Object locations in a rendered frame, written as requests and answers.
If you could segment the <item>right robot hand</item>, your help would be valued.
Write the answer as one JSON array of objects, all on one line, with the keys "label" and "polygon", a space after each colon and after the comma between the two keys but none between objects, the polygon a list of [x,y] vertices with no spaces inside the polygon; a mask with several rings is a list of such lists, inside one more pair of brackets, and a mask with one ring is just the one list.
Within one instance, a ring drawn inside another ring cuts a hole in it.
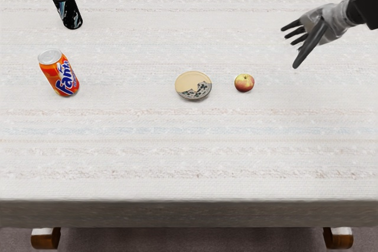
[{"label": "right robot hand", "polygon": [[325,4],[310,10],[281,28],[281,31],[292,30],[285,35],[286,39],[298,36],[291,45],[302,45],[292,67],[298,68],[318,45],[328,44],[339,39],[345,32],[358,24],[348,15],[350,0],[338,4]]}]

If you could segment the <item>cream plate with printed pattern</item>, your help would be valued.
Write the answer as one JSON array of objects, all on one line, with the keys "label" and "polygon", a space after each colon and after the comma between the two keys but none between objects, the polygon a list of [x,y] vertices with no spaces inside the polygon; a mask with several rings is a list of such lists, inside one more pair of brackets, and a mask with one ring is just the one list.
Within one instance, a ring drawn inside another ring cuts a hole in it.
[{"label": "cream plate with printed pattern", "polygon": [[201,100],[210,94],[212,81],[202,72],[188,71],[177,77],[174,87],[184,99]]}]

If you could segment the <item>red yellow apple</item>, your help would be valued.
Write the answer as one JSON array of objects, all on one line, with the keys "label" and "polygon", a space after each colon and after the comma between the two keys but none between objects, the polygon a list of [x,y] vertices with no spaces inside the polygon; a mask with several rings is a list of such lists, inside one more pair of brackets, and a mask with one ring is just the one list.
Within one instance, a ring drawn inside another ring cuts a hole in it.
[{"label": "red yellow apple", "polygon": [[242,93],[249,92],[255,85],[255,79],[250,74],[239,74],[234,80],[236,90]]}]

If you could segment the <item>black soda can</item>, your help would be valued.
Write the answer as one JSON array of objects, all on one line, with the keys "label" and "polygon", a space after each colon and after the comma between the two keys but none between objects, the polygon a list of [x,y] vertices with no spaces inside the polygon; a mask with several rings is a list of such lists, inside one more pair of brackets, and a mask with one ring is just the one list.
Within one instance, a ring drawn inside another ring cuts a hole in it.
[{"label": "black soda can", "polygon": [[82,26],[83,19],[75,0],[53,0],[53,2],[66,28],[76,30]]}]

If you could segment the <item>orange soda can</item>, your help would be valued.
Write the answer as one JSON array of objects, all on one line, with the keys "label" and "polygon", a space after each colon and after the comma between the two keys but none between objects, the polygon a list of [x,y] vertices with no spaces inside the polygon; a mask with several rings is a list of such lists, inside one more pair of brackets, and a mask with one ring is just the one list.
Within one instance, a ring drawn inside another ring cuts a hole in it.
[{"label": "orange soda can", "polygon": [[57,48],[51,48],[38,55],[41,71],[53,90],[60,96],[73,96],[79,90],[79,81],[67,59]]}]

